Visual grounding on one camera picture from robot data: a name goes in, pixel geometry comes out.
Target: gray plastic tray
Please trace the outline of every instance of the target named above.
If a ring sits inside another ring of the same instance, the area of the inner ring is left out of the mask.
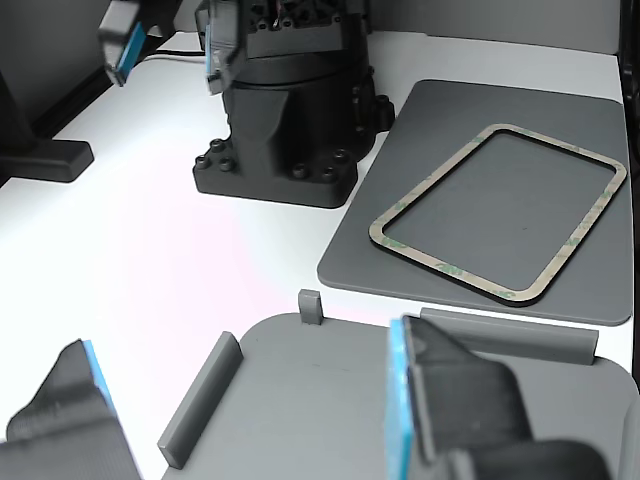
[[[158,444],[164,480],[384,480],[387,329],[324,319],[317,292],[300,306],[221,337]],[[484,355],[515,371],[536,438],[588,442],[613,478],[640,478],[638,390],[594,358],[597,332],[422,315],[476,351],[525,354]]]
[[[394,256],[369,226],[488,125],[510,123],[629,165],[624,110],[603,99],[455,82],[416,84],[320,264],[325,285],[484,310],[617,325],[631,316],[627,180],[537,303],[509,307]],[[600,165],[509,135],[489,140],[389,235],[509,288],[532,283],[604,191]]]

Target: white surface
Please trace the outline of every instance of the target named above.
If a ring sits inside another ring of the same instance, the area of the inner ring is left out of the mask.
[[[167,45],[189,47],[194,34]],[[621,101],[614,57],[404,33],[376,33],[370,47],[377,89],[397,110],[424,78]],[[428,306],[319,283],[316,266],[346,207],[196,192],[194,158],[228,132],[203,75],[198,61],[144,62],[59,135],[95,153],[75,183],[12,179],[0,189],[0,424],[31,399],[64,345],[92,339],[147,480],[163,474],[156,442],[223,330],[240,338],[296,311],[301,288],[321,291],[327,316],[378,325]],[[630,370],[632,322],[599,330],[597,354]]]

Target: gray wall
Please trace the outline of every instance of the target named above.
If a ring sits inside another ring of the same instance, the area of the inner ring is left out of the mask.
[[[0,0],[0,70],[30,120],[102,64],[109,0]]]
[[[194,31],[200,0],[184,0],[176,28]],[[618,51],[620,0],[371,0],[376,30],[498,40],[597,53]]]

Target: cable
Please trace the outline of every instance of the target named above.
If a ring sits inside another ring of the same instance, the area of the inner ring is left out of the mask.
[[[174,57],[204,57],[205,53],[202,51],[155,50],[147,55],[147,57],[150,57],[152,55],[170,55]]]

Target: adhesive gasket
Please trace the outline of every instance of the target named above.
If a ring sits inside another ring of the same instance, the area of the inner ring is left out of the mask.
[[[469,158],[477,148],[479,148],[494,134],[499,132],[515,134],[516,136],[533,139],[550,148],[567,151],[570,154],[582,157],[585,160],[595,161],[615,170],[615,174],[604,192],[598,197],[597,201],[578,224],[565,244],[560,248],[560,250],[558,250],[558,253],[554,255],[538,278],[536,278],[536,280],[524,290],[512,290],[498,283],[487,280],[486,278],[474,275],[473,273],[467,272],[455,265],[440,260],[439,258],[398,242],[384,233],[385,228],[391,222],[399,218],[399,216],[401,216],[402,213],[405,212],[414,202],[417,202],[432,187],[440,183],[459,164]],[[463,284],[477,289],[480,293],[488,294],[501,303],[514,306],[530,305],[535,303],[537,297],[544,293],[547,287],[551,284],[553,278],[560,272],[565,263],[567,263],[580,242],[585,238],[598,217],[600,217],[606,206],[618,191],[626,176],[627,170],[624,165],[612,158],[605,157],[599,153],[591,152],[584,148],[517,127],[515,125],[494,124],[485,128],[477,137],[471,140],[471,142],[460,149],[425,180],[420,182],[414,189],[402,197],[400,201],[395,203],[389,210],[378,217],[371,227],[369,227],[369,236],[371,237],[371,240],[380,247],[408,258],[455,281],[462,282]]]

